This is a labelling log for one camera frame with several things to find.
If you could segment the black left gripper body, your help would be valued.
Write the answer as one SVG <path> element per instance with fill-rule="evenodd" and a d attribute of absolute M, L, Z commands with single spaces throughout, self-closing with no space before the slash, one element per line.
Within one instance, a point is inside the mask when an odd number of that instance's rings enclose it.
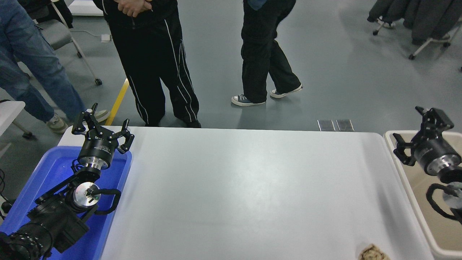
<path fill-rule="evenodd" d="M 111 164 L 118 141 L 110 139 L 112 131 L 88 131 L 78 156 L 81 164 L 89 163 L 92 158 L 97 158 L 104 164 Z"/>

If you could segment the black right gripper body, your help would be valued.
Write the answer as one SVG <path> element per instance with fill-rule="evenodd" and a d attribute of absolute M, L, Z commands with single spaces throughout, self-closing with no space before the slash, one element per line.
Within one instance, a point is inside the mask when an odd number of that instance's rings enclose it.
<path fill-rule="evenodd" d="M 443 138 L 421 142 L 414 148 L 414 158 L 423 169 L 459 166 L 459 153 Z"/>

